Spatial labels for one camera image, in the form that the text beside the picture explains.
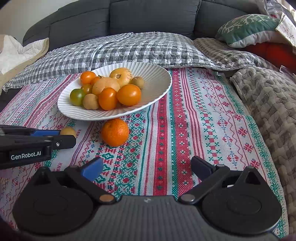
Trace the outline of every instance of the white blanket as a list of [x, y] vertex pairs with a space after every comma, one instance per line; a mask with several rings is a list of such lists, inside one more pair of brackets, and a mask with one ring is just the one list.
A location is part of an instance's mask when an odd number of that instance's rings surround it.
[[49, 38], [23, 47], [15, 38], [0, 35], [0, 94], [3, 85], [48, 51]]

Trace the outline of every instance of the sofa backrest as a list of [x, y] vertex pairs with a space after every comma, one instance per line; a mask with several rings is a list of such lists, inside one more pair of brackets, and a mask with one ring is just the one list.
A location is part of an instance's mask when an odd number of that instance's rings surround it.
[[202, 0], [196, 14], [194, 38], [215, 38], [218, 29], [229, 20], [251, 13], [259, 13], [251, 0]]
[[254, 0], [79, 0], [34, 24], [23, 45], [49, 37], [49, 50], [124, 32], [214, 38], [229, 20], [258, 13]]

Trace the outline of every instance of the green tomato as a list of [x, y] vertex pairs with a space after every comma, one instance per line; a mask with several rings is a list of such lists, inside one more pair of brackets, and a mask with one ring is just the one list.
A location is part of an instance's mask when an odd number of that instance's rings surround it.
[[74, 89], [70, 93], [70, 102], [75, 106], [81, 106], [85, 92], [82, 89]]

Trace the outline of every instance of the cherry tomato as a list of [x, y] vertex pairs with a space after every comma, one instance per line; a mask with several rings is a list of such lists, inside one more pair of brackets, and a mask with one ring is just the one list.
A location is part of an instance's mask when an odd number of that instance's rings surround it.
[[96, 74], [91, 71], [85, 71], [80, 75], [81, 84], [90, 84], [91, 80], [96, 77]]
[[70, 93], [70, 101], [75, 106], [81, 106], [85, 93], [82, 89], [74, 89]]
[[117, 97], [116, 90], [113, 88], [106, 88], [99, 94], [99, 104], [103, 110], [112, 110], [116, 108]]
[[101, 76], [97, 76], [97, 77], [95, 77], [95, 78], [93, 78], [92, 80], [91, 80], [91, 85], [94, 85], [94, 83], [95, 82], [97, 82], [98, 80], [100, 80], [102, 77]]
[[141, 100], [141, 90], [135, 85], [122, 86], [117, 92], [118, 101], [126, 106], [138, 104]]
[[91, 94], [91, 91], [92, 91], [92, 85], [90, 84], [86, 84], [86, 85], [83, 85], [81, 87], [81, 89], [83, 90], [83, 92], [87, 95], [87, 94]]

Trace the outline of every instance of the white bowl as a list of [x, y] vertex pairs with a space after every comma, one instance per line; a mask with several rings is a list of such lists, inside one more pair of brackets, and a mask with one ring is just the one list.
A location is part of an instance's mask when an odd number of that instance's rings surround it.
[[72, 83], [70, 83], [60, 94], [57, 101], [60, 112], [62, 112], [67, 117], [81, 121], [101, 121], [113, 119], [128, 115], [150, 106], [163, 97], [172, 85], [172, 77], [169, 72], [158, 65], [150, 63], [125, 62], [111, 64], [95, 69], [93, 72], [96, 73], [96, 75], [99, 74], [101, 76], [109, 77], [111, 71], [121, 67], [128, 68], [132, 72], [133, 76], [141, 76], [144, 78], [145, 84], [141, 91], [141, 101], [137, 105], [130, 107], [121, 106], [109, 111], [102, 109], [87, 110], [83, 107], [74, 106], [70, 103], [69, 96], [73, 89], [78, 89], [81, 87], [80, 78], [77, 78]]

